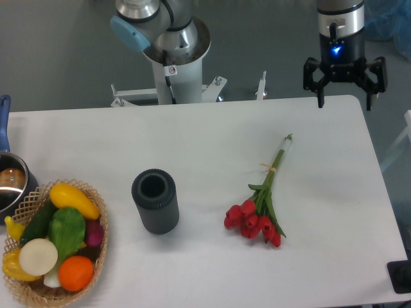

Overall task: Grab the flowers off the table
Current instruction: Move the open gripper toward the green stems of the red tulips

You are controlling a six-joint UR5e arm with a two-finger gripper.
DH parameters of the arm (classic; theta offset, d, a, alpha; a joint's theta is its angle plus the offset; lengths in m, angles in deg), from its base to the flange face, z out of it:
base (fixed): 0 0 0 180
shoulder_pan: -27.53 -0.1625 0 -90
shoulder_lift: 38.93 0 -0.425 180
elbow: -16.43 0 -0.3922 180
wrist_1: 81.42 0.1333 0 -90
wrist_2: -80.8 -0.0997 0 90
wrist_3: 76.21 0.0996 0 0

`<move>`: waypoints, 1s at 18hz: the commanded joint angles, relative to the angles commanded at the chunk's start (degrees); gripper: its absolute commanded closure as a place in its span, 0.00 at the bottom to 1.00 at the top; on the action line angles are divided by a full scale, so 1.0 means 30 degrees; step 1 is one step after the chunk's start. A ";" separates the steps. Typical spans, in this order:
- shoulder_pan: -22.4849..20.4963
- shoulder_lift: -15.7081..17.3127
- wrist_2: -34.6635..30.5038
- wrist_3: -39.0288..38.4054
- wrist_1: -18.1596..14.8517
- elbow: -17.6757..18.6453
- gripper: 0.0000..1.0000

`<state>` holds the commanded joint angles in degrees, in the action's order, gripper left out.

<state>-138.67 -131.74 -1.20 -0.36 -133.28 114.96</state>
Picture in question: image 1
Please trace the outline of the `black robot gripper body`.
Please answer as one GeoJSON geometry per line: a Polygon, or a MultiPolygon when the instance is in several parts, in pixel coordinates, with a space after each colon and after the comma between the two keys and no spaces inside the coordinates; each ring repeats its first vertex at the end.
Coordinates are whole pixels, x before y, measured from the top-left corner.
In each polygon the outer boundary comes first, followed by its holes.
{"type": "Polygon", "coordinates": [[[337,38],[335,42],[319,35],[320,70],[332,82],[353,82],[363,78],[366,69],[364,33],[337,38]]]}

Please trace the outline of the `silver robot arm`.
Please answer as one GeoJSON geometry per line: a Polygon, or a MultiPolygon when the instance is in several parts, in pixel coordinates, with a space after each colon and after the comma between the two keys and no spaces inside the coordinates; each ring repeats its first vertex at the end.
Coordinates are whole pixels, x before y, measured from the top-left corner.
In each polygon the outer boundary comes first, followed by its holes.
{"type": "Polygon", "coordinates": [[[317,1],[321,59],[308,58],[303,67],[303,89],[317,95],[324,106],[324,87],[354,83],[367,94],[371,110],[379,93],[387,89],[385,57],[365,57],[365,5],[363,1],[317,1]]]}

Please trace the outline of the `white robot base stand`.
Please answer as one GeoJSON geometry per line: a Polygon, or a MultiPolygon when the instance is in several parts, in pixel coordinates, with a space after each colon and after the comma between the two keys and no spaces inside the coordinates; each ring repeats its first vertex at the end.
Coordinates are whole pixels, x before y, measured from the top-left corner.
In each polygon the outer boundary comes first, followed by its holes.
{"type": "Polygon", "coordinates": [[[115,36],[152,65],[159,105],[218,101],[227,80],[203,84],[203,59],[211,35],[193,15],[192,1],[116,1],[115,36]]]}

